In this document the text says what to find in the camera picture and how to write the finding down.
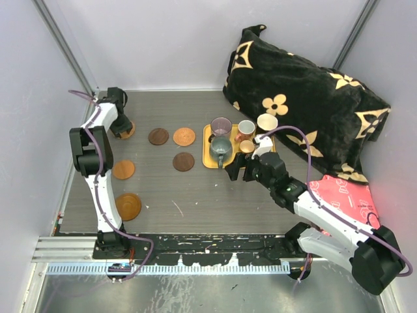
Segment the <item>orange cork coaster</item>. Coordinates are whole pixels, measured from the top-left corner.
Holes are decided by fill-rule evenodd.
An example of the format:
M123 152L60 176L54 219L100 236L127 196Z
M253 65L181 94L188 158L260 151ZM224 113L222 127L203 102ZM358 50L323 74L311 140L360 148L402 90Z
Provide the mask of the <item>orange cork coaster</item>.
M117 138L117 139L120 139L120 140L127 140L128 138L130 138L131 136L133 136L134 135L134 133L135 133L135 131L136 131L136 125L135 125L135 123L134 122L131 122L131 129L130 130L126 130L126 131L124 131L124 132L121 132L120 134L114 134L114 136Z

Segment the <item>dark brown wooden coaster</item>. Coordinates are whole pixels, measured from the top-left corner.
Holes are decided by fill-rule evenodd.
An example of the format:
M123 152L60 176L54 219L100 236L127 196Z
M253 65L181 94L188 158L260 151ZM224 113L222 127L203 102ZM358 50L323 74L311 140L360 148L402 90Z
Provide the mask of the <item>dark brown wooden coaster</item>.
M154 128L148 135L148 141L153 145L163 145L168 139L169 132L164 128Z

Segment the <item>orange wooden coaster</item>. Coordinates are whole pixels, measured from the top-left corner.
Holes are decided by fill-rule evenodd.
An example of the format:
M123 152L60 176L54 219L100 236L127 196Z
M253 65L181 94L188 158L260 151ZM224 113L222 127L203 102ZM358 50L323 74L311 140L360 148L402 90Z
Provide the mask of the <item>orange wooden coaster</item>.
M136 167L131 160L121 160L115 163L112 174L115 178L125 180L131 178L135 173Z

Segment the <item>light woven coaster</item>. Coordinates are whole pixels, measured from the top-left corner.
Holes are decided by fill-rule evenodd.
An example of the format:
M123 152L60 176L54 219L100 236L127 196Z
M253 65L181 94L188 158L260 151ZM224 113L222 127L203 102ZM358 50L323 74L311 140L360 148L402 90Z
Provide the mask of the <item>light woven coaster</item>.
M188 127L178 128L173 134L173 141L181 147L189 146L195 141L195 132Z

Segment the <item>grooved wooden coaster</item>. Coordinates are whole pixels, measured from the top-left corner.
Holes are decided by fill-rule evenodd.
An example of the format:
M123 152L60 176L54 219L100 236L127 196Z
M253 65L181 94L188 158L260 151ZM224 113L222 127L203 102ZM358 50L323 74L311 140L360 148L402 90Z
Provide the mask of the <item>grooved wooden coaster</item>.
M137 194L122 194L117 197L115 203L123 222L135 219L141 212L141 199Z

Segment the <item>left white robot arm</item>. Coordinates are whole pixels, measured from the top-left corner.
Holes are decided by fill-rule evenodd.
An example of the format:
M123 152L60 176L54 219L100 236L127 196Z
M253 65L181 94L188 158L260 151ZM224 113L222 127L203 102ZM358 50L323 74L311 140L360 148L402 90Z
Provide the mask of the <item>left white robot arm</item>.
M128 96L119 87L109 87L102 98L76 90L69 93L94 106L84 124L70 129L69 138L75 170L89 187L97 215L95 249L124 258L130 252L130 240L115 203L111 183L114 158L108 132L120 138L122 133L133 130L132 122L124 114Z

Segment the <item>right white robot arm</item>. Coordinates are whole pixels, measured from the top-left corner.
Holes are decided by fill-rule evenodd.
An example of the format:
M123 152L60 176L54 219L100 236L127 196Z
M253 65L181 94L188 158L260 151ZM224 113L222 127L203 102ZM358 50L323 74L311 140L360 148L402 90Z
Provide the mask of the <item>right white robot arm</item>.
M380 295L406 266L394 233L361 223L312 195L307 184L289 175L269 137L258 135L254 142L253 153L237 153L225 170L235 181L243 168L244 181L257 181L278 206L310 221L286 233L288 253L326 258L349 271L363 289Z

